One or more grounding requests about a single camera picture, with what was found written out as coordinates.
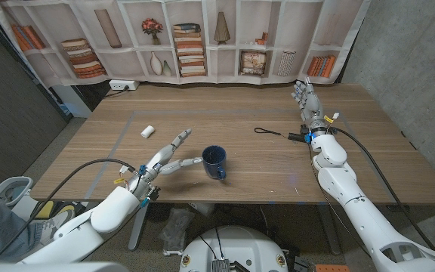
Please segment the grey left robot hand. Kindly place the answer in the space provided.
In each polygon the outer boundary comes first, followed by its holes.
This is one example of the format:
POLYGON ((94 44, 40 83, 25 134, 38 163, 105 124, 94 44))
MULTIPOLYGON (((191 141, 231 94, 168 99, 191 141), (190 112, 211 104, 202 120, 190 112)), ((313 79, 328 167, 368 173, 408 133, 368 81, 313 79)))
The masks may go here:
POLYGON ((170 144, 159 150, 147 164, 143 166, 143 171, 139 170, 129 181, 127 189, 137 198, 142 198, 151 189, 151 183, 159 174, 170 175, 180 168, 200 163, 202 157, 190 159, 179 159, 170 162, 175 150, 190 136, 192 129, 188 128, 181 132, 170 144))

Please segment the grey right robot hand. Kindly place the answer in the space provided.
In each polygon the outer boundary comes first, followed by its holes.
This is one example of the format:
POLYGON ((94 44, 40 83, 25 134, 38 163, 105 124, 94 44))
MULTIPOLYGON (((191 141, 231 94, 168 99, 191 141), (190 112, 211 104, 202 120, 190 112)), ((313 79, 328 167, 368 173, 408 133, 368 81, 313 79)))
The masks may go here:
POLYGON ((312 134, 325 134, 327 124, 324 110, 310 80, 297 80, 294 89, 292 97, 298 104, 304 124, 312 134))

